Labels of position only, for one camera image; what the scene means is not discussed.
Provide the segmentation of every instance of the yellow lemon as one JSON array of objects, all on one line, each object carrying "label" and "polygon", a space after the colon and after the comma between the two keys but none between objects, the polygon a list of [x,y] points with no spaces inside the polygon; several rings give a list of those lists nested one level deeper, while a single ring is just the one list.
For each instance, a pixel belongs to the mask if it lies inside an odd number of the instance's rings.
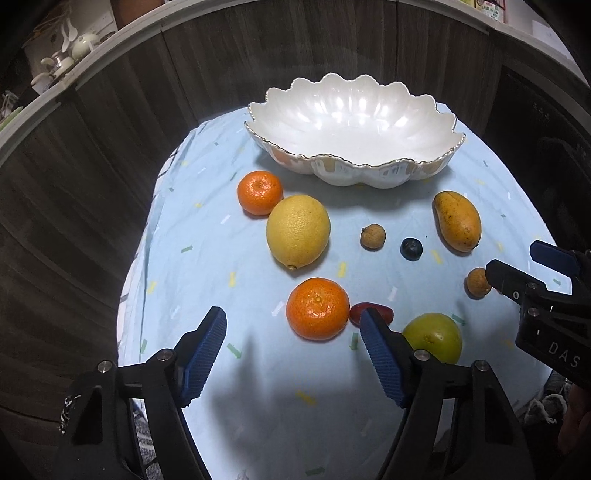
[{"label": "yellow lemon", "polygon": [[326,248],[330,219],[324,206],[308,195],[280,201],[267,220],[267,244],[290,270],[311,264]]}]

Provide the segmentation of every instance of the lemon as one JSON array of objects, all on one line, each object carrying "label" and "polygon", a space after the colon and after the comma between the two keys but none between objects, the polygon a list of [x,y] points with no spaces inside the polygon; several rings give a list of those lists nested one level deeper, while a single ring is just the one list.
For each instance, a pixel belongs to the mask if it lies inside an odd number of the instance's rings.
[{"label": "lemon", "polygon": [[444,364],[456,364],[462,353],[460,329],[442,313],[419,315],[406,325],[402,334],[414,350],[422,348]]},{"label": "lemon", "polygon": [[267,220],[269,249],[290,270],[316,260],[326,248],[329,235],[329,214],[308,195],[293,195],[280,201]]}]

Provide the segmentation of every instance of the person's hand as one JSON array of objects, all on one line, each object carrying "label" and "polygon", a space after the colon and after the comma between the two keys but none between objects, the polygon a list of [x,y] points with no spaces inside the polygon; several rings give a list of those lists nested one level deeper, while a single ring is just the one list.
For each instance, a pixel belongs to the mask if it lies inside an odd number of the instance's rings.
[{"label": "person's hand", "polygon": [[577,445],[579,437],[591,423],[591,394],[573,385],[569,394],[569,407],[558,434],[558,449],[566,455]]}]

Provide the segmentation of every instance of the green fruit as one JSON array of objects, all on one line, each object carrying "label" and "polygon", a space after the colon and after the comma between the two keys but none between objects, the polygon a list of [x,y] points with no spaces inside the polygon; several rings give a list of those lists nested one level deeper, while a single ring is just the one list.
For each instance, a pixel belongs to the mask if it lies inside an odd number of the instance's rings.
[{"label": "green fruit", "polygon": [[419,315],[406,325],[402,334],[414,350],[422,348],[445,364],[457,363],[462,353],[460,329],[442,313]]}]

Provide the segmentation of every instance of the red date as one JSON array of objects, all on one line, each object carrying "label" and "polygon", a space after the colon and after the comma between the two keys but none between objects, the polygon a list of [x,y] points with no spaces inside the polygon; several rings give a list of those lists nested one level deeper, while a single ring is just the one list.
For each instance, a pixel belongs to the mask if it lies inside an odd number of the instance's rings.
[{"label": "red date", "polygon": [[353,325],[358,327],[359,326],[359,319],[361,317],[361,312],[364,311],[365,309],[369,309],[369,308],[376,309],[378,311],[378,313],[382,316],[384,321],[386,322],[386,325],[390,325],[392,323],[392,321],[394,320],[394,311],[391,308],[386,307],[384,305],[378,305],[377,303],[362,301],[361,303],[353,305],[351,307],[351,309],[349,310],[349,318],[351,320],[351,323],[353,323]]}]

